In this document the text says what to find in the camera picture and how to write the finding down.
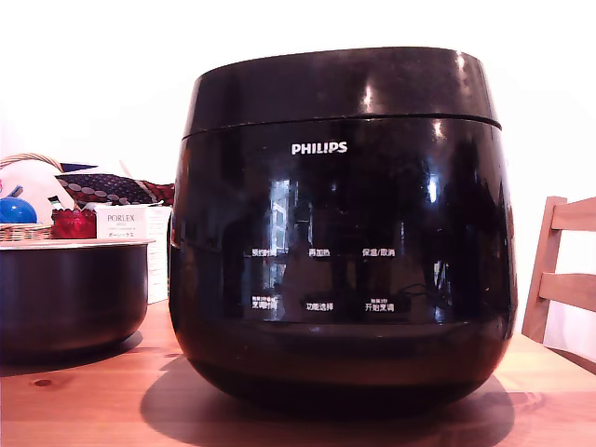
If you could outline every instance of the patterned cloth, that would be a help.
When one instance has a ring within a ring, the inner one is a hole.
[[[161,200],[166,206],[173,205],[173,183],[154,184],[114,174],[61,174],[56,178],[80,207],[88,202],[139,205]]]

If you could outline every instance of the rice cooker lid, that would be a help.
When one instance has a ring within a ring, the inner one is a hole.
[[[184,136],[349,117],[460,117],[500,128],[481,62],[461,51],[380,47],[225,65],[195,82]]]

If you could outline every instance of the basket handle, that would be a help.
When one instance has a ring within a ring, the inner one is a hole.
[[[18,161],[23,160],[37,160],[37,161],[45,161],[49,165],[52,165],[54,168],[59,170],[60,172],[64,172],[62,169],[62,165],[53,159],[50,156],[42,156],[40,154],[33,154],[33,153],[26,153],[26,154],[15,154],[14,156],[7,156],[5,158],[0,159],[0,169],[5,168],[8,165],[12,165],[13,163],[17,163]]]

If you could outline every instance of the black rice cooker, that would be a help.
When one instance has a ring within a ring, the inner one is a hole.
[[[414,412],[503,357],[517,307],[501,126],[480,61],[382,47],[196,81],[170,313],[188,360],[288,409]]]

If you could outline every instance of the philips logo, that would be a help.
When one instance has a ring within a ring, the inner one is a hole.
[[[291,154],[343,154],[347,152],[347,142],[303,142],[291,146]]]

